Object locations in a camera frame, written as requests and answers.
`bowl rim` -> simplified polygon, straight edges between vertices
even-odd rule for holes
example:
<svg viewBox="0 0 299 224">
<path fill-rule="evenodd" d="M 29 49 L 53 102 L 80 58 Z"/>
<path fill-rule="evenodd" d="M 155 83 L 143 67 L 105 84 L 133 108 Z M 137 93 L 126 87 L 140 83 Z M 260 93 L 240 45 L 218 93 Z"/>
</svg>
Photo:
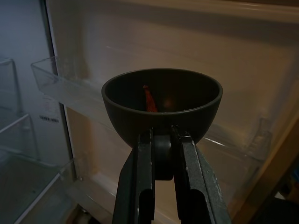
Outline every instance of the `bowl rim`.
<svg viewBox="0 0 299 224">
<path fill-rule="evenodd" d="M 219 92 L 218 92 L 218 95 L 212 101 L 208 102 L 205 105 L 202 105 L 202 106 L 199 106 L 199 107 L 195 107 L 195 108 L 192 108 L 192 109 L 188 109 L 188 110 L 184 110 L 184 111 L 177 111 L 177 112 L 147 112 L 147 111 L 139 111 L 139 110 L 135 110 L 135 109 L 132 109 L 132 108 L 129 108 L 129 107 L 125 107 L 125 106 L 119 105 L 119 104 L 115 103 L 114 101 L 112 101 L 112 100 L 110 100 L 108 98 L 108 96 L 106 95 L 106 87 L 109 85 L 110 82 L 112 82 L 113 80 L 117 79 L 120 76 L 125 76 L 126 74 L 129 74 L 129 73 L 138 72 L 138 71 L 144 71 L 144 70 L 180 70 L 180 71 L 188 71 L 188 72 L 197 73 L 198 75 L 205 76 L 205 77 L 211 79 L 212 81 L 214 81 L 217 84 L 217 86 L 218 86 Z M 103 99 L 105 101 L 107 101 L 108 103 L 110 103 L 110 104 L 112 104 L 112 105 L 114 105 L 114 106 L 116 106 L 116 107 L 118 107 L 120 109 L 123 109 L 123 110 L 126 110 L 126 111 L 130 111 L 130 112 L 134 112 L 134 113 L 138 113 L 138 114 L 144 114 L 144 115 L 163 116 L 163 115 L 177 115 L 177 114 L 182 114 L 182 113 L 188 113 L 188 112 L 198 111 L 198 110 L 202 110 L 202 109 L 204 109 L 206 107 L 209 107 L 210 105 L 213 105 L 214 103 L 216 103 L 217 101 L 219 101 L 221 99 L 222 94 L 223 94 L 223 88 L 222 88 L 222 86 L 220 85 L 220 83 L 216 79 L 214 79 L 214 78 L 212 78 L 210 76 L 207 76 L 205 74 L 202 74 L 200 72 L 186 70 L 186 69 L 174 69 L 174 68 L 151 68 L 151 69 L 140 69 L 140 70 L 135 70 L 135 71 L 129 71 L 129 72 L 117 75 L 117 76 L 109 79 L 107 82 L 105 82 L 105 84 L 102 87 L 101 93 L 102 93 L 102 97 L 103 97 Z"/>
</svg>

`transparent bin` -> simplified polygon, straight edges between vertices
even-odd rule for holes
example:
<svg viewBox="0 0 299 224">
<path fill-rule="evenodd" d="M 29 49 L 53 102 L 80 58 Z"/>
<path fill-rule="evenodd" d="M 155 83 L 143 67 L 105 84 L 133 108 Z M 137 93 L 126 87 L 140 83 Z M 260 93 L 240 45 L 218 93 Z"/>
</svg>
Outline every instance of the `transparent bin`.
<svg viewBox="0 0 299 224">
<path fill-rule="evenodd" d="M 58 167 L 34 159 L 0 151 L 0 223 L 23 218 L 27 208 L 58 174 Z"/>
</svg>

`wooden surface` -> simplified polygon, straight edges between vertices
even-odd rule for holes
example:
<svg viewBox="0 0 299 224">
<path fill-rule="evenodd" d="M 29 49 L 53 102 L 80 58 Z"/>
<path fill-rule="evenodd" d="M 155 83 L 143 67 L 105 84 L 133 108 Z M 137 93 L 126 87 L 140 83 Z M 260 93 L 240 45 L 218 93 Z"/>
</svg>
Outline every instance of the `wooden surface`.
<svg viewBox="0 0 299 224">
<path fill-rule="evenodd" d="M 236 212 L 234 224 L 250 224 L 271 201 L 279 187 L 299 163 L 299 119 L 293 125 L 283 144 L 258 178 L 243 205 Z"/>
</svg>

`black bowl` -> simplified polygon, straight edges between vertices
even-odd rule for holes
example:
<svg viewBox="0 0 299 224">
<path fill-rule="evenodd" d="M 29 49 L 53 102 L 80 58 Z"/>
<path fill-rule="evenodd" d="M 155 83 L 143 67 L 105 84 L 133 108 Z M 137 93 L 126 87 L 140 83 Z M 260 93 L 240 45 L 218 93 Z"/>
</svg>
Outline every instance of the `black bowl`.
<svg viewBox="0 0 299 224">
<path fill-rule="evenodd" d="M 147 85 L 158 112 L 146 112 Z M 213 78 L 180 69 L 145 69 L 108 80 L 102 96 L 109 118 L 121 138 L 133 146 L 149 127 L 176 125 L 197 143 L 209 129 L 222 97 Z"/>
</svg>

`red object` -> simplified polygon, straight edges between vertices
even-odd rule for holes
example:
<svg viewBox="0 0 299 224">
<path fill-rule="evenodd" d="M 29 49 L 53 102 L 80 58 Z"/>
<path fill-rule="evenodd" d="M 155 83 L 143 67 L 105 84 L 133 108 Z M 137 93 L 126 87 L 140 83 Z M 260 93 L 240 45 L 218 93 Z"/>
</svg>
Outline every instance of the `red object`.
<svg viewBox="0 0 299 224">
<path fill-rule="evenodd" d="M 155 101 L 150 93 L 149 87 L 147 85 L 143 86 L 145 98 L 146 98 L 146 111 L 147 112 L 158 112 L 156 108 Z"/>
</svg>

